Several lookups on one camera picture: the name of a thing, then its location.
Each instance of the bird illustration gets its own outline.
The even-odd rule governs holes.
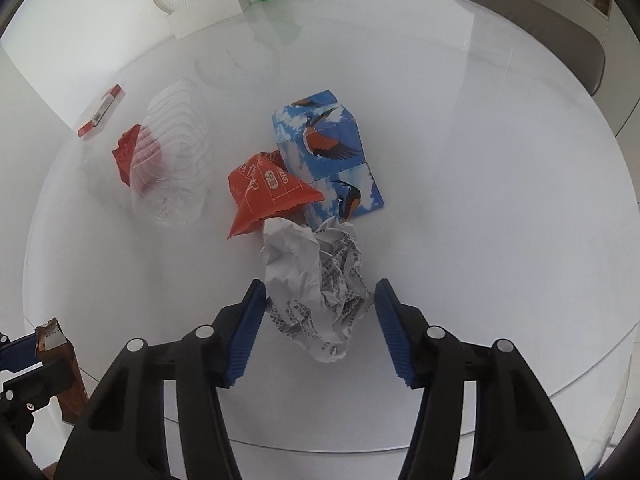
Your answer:
[[[316,124],[326,119],[335,108],[330,108],[316,117],[309,117],[306,120],[305,133],[302,136],[306,150],[315,156],[323,156],[332,160],[345,160],[357,155],[360,150],[354,150],[338,139],[327,137],[316,130]]]
[[[303,106],[306,108],[315,108],[321,105],[319,105],[315,101],[312,101],[311,99],[305,98],[305,99],[300,99],[300,101],[296,101],[295,103],[291,103],[291,106]]]
[[[348,220],[360,205],[362,194],[357,187],[352,186],[343,180],[332,180],[331,182],[332,184],[342,184],[347,190],[345,196],[338,195],[338,213],[340,213],[340,218],[342,220]]]

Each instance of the crumpled paper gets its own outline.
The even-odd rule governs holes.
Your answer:
[[[353,324],[372,304],[353,226],[329,218],[313,232],[284,218],[269,218],[263,234],[260,255],[271,320],[314,359],[342,359]]]

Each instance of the blue carton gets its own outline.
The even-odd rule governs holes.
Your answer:
[[[358,125],[325,90],[273,113],[278,149],[289,173],[324,194],[304,207],[312,228],[337,216],[348,220],[384,205],[364,158]]]

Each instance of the white wall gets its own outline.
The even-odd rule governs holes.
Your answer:
[[[72,128],[107,81],[171,31],[152,0],[25,0],[2,47]]]
[[[11,339],[24,335],[22,266],[31,216],[53,158],[72,137],[0,48],[0,331]]]

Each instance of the screw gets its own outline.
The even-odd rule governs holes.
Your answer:
[[[213,335],[213,327],[211,325],[202,325],[197,327],[196,329],[196,337],[200,339],[206,339],[207,337],[211,337]]]
[[[127,350],[129,352],[137,352],[145,345],[145,342],[142,339],[132,339],[127,343]]]
[[[442,327],[439,326],[430,326],[427,329],[427,335],[431,339],[442,339],[445,336],[446,332]]]
[[[514,348],[513,343],[508,339],[500,339],[496,343],[496,346],[498,347],[498,350],[500,352],[504,352],[505,354],[508,354],[509,352],[513,352],[513,348]]]

